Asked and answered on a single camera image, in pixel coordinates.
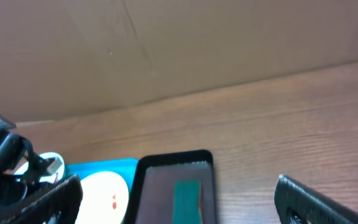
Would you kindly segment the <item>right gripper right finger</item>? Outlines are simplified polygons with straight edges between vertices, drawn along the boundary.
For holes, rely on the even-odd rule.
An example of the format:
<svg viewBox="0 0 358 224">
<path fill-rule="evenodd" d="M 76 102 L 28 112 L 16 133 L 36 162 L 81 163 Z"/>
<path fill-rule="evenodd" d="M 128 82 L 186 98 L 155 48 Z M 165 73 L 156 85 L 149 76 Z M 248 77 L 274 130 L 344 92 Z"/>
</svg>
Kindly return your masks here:
<svg viewBox="0 0 358 224">
<path fill-rule="evenodd" d="M 275 207 L 281 223 L 358 224 L 358 213 L 301 182 L 279 175 Z"/>
</svg>

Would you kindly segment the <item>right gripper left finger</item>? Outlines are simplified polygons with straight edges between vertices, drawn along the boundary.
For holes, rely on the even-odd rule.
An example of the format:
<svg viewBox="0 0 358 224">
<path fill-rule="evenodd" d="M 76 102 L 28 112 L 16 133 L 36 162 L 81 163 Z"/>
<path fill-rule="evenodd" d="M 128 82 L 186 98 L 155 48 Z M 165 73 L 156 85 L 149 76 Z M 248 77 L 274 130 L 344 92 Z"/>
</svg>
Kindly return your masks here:
<svg viewBox="0 0 358 224">
<path fill-rule="evenodd" d="M 0 211 L 0 224 L 74 223 L 82 198 L 80 178 L 72 175 Z"/>
</svg>

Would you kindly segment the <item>yellow green plate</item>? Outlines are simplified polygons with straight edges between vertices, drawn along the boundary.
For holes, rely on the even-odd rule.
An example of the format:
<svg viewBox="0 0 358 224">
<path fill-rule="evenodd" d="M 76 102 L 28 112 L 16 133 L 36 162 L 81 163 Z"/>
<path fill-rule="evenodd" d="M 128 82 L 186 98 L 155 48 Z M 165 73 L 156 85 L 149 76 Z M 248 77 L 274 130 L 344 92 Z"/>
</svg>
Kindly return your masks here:
<svg viewBox="0 0 358 224">
<path fill-rule="evenodd" d="M 83 198 L 76 224 L 121 224 L 127 210 L 126 181 L 111 171 L 96 172 L 81 180 Z"/>
</svg>

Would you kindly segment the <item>green scrubbing sponge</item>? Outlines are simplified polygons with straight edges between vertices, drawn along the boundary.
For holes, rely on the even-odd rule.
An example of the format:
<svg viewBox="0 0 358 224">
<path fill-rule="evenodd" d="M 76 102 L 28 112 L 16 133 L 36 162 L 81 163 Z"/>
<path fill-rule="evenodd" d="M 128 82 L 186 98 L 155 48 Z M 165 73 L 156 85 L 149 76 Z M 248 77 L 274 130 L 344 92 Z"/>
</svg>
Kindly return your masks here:
<svg viewBox="0 0 358 224">
<path fill-rule="evenodd" d="M 202 224 L 201 183 L 197 180 L 177 182 L 173 196 L 173 224 Z"/>
</svg>

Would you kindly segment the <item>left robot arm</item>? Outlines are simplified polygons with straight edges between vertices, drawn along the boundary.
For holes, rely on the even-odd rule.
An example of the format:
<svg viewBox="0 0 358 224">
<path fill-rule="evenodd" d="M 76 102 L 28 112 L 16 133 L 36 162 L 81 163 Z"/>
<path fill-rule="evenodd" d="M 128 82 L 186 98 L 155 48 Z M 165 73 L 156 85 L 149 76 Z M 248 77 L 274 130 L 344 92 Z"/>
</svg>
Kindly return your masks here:
<svg viewBox="0 0 358 224">
<path fill-rule="evenodd" d="M 0 129 L 0 211 L 58 182 L 64 175 L 61 155 L 37 154 L 28 139 Z"/>
</svg>

